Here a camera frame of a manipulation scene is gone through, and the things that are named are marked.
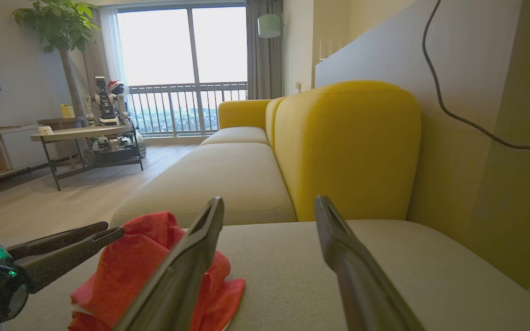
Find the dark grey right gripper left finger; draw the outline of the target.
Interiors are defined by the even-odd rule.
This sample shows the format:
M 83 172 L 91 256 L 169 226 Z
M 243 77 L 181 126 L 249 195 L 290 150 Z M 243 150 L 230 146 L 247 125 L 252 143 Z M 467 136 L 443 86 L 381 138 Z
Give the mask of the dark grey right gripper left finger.
M 212 266 L 225 204 L 211 199 L 131 302 L 115 331 L 189 331 L 202 279 Z

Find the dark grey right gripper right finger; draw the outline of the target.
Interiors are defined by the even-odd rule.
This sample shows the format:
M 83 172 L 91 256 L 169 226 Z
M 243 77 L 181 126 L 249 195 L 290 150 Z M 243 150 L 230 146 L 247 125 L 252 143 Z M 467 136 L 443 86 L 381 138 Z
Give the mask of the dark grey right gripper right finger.
M 423 331 L 410 306 L 328 197 L 316 197 L 315 217 L 324 261 L 337 277 L 348 329 Z

